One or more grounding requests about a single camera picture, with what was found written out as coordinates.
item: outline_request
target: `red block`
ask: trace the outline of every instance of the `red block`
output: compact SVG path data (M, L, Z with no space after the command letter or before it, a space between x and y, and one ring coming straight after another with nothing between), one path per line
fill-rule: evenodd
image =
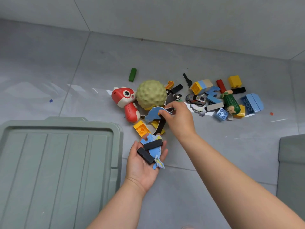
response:
M221 93L224 93L227 90L221 79L216 80L216 83L219 86Z

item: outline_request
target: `toy eye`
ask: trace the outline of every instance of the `toy eye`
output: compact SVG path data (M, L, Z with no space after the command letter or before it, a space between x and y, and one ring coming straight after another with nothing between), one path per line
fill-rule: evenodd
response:
M129 93L129 91L125 91L125 92L123 92L123 95L124 95L125 97L129 97L129 96L130 96L130 93Z

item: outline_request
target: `toy car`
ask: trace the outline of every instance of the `toy car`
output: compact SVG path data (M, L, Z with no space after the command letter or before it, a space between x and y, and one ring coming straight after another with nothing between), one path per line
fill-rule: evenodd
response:
M206 98L204 98L203 96L198 96L198 95L194 95L194 94L188 94L185 97L185 101L189 104L196 104L199 107L202 107L206 104Z

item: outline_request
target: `cucumber toy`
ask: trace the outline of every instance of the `cucumber toy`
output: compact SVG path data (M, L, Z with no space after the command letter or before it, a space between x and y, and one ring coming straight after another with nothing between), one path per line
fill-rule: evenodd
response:
M231 115L237 115L240 112L240 107L232 93L232 90L225 91L221 94L220 98L224 100L224 106L227 112Z

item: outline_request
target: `red toy animal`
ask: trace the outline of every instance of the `red toy animal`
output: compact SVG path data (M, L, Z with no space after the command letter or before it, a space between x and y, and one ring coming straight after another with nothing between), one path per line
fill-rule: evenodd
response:
M134 90L126 87L114 87L111 98L120 108L124 108L128 122L135 123L140 119L140 113L133 103L136 99Z

